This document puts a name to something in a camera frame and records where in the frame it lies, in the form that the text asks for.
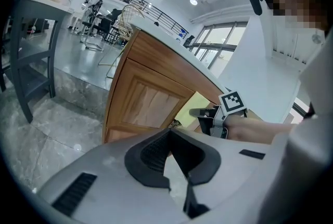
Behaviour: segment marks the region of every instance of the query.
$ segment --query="balcony railing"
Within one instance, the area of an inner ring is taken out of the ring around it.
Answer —
[[[163,25],[165,28],[170,29],[173,33],[182,34],[183,38],[188,34],[188,31],[185,30],[181,25],[174,21],[167,14],[159,10],[154,5],[151,5],[145,0],[120,0],[128,4],[133,4],[138,7],[141,11],[148,14],[154,18],[159,24]]]

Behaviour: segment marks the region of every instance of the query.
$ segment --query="ceiling light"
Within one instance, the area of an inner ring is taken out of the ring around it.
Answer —
[[[198,4],[198,1],[197,0],[190,0],[191,4],[193,5],[197,5]]]

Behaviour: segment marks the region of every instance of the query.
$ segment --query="white countertop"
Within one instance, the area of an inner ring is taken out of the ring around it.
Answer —
[[[38,2],[38,3],[48,5],[48,6],[51,6],[51,7],[55,7],[57,9],[60,9],[62,11],[66,11],[68,13],[73,13],[74,12],[73,8],[70,8],[69,6],[65,6],[65,5],[62,5],[62,4],[57,3],[57,2],[54,2],[52,0],[31,0],[31,1]]]
[[[135,16],[131,20],[131,25],[133,28],[139,28],[144,32],[150,34],[160,42],[164,43],[167,47],[175,51],[177,54],[182,56],[185,60],[191,63],[195,68],[197,68],[202,74],[204,74],[212,83],[216,85],[223,93],[227,93],[228,90],[223,87],[218,79],[206,68],[188,49],[180,45],[176,39],[172,38],[161,28],[154,25],[151,21],[144,19],[140,16]]]

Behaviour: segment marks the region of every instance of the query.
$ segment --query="shelf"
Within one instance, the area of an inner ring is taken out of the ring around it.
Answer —
[[[50,85],[50,79],[30,66],[19,69],[21,86],[25,98],[29,101],[33,96]],[[12,82],[11,69],[5,70],[7,78]]]
[[[19,67],[28,65],[29,63],[43,59],[51,55],[51,51],[47,48],[42,48],[38,45],[33,45],[26,39],[22,39],[20,42]]]

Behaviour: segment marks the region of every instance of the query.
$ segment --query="wooden cabinet door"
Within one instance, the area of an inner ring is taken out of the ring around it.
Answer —
[[[194,91],[131,59],[115,87],[104,142],[166,128]]]

